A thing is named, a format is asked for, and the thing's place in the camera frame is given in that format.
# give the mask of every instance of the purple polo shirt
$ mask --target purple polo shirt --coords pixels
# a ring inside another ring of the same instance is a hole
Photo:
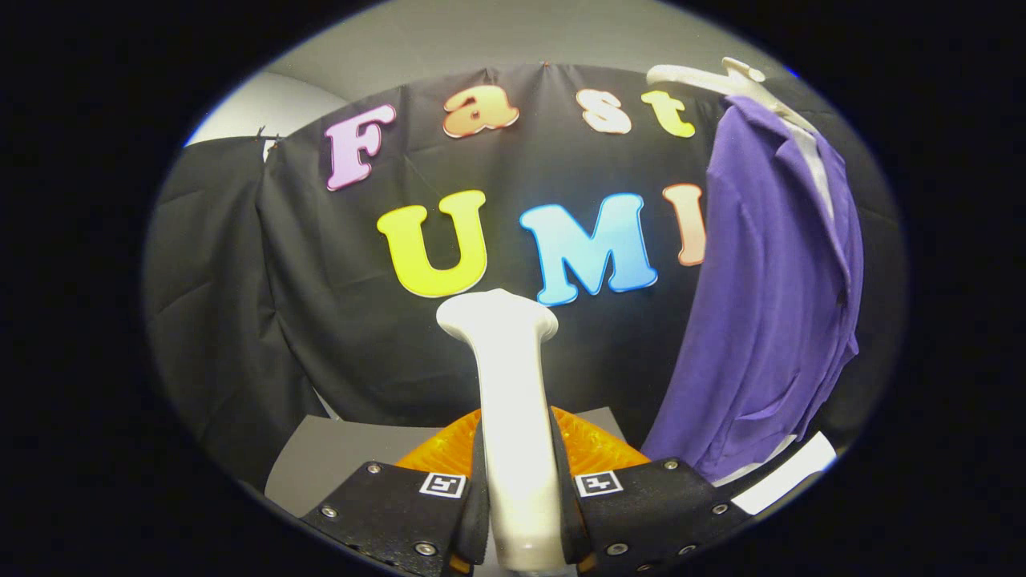
[[[844,160],[820,134],[834,218],[783,121],[725,99],[708,167],[705,261],[642,453],[709,480],[800,440],[858,354],[862,234]]]

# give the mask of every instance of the letter u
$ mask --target letter u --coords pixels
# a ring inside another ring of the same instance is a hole
[[[438,202],[438,209],[452,217],[460,245],[460,262],[446,270],[438,270],[428,261],[421,230],[421,223],[428,218],[424,206],[403,206],[378,219],[378,230],[388,238],[392,266],[403,287],[436,299],[463,293],[481,280],[488,264],[477,210],[482,204],[484,193],[479,190],[457,192]]]

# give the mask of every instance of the bolt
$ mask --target bolt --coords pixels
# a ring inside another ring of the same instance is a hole
[[[629,548],[630,547],[627,546],[627,543],[614,543],[605,548],[605,554],[613,556],[622,555],[626,553]]]
[[[438,553],[438,549],[431,543],[420,542],[413,545],[413,549],[424,556],[433,556]]]

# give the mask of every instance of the blue letter m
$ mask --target blue letter m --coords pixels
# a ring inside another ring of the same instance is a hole
[[[545,306],[565,305],[577,299],[578,290],[566,278],[569,267],[591,295],[602,287],[605,265],[613,259],[609,288],[624,293],[656,282],[656,269],[641,236],[639,214],[644,201],[636,194],[614,194],[598,209],[595,232],[581,228],[559,204],[536,206],[520,215],[520,226],[535,234],[545,287],[538,302]]]

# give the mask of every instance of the orange lattice part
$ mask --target orange lattice part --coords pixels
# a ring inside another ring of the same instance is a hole
[[[570,474],[588,474],[649,462],[634,448],[588,421],[555,407],[556,423],[566,447]],[[474,432],[481,410],[460,418],[403,457],[397,466],[425,472],[471,473]]]

